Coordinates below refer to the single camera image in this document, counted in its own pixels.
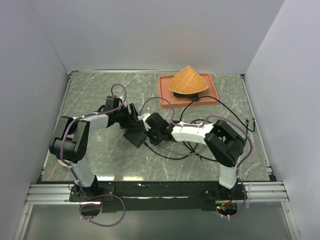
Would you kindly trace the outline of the black network switch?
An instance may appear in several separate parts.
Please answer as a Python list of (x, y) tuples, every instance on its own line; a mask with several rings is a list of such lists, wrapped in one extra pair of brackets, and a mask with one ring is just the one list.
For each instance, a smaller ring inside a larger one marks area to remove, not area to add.
[(136, 148), (139, 148), (141, 144), (145, 141), (147, 138), (147, 135), (145, 133), (145, 125), (143, 122), (137, 122), (134, 125), (132, 125), (125, 133), (124, 138), (128, 140), (132, 145), (134, 145)]

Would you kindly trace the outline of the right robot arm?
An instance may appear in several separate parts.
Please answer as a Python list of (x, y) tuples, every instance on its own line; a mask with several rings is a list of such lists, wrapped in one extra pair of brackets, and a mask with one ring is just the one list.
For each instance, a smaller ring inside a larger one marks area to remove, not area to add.
[(161, 142), (192, 142), (208, 147), (220, 164), (218, 193), (223, 199), (236, 194), (237, 163), (246, 141), (230, 125), (219, 119), (215, 123), (192, 124), (182, 121), (167, 122), (158, 113), (145, 113), (138, 118), (144, 124), (149, 141), (153, 145)]

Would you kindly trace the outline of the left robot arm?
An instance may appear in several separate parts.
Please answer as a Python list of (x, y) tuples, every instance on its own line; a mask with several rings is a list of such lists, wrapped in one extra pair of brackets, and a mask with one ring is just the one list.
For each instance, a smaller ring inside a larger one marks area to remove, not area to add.
[(74, 187), (87, 201), (99, 195), (97, 176), (86, 160), (89, 135), (97, 130), (119, 124), (128, 129), (138, 121), (133, 103), (126, 106), (124, 100), (108, 96), (97, 111), (79, 117), (61, 116), (49, 143), (49, 152), (69, 168), (74, 177)]

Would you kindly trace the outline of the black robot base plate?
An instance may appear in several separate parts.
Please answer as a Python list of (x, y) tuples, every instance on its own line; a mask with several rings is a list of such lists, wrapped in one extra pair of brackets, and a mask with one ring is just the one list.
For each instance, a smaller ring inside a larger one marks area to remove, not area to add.
[(228, 189), (218, 181), (99, 181), (85, 190), (74, 185), (69, 201), (93, 202), (103, 213), (117, 211), (193, 210), (215, 211), (217, 202), (247, 198), (240, 182)]

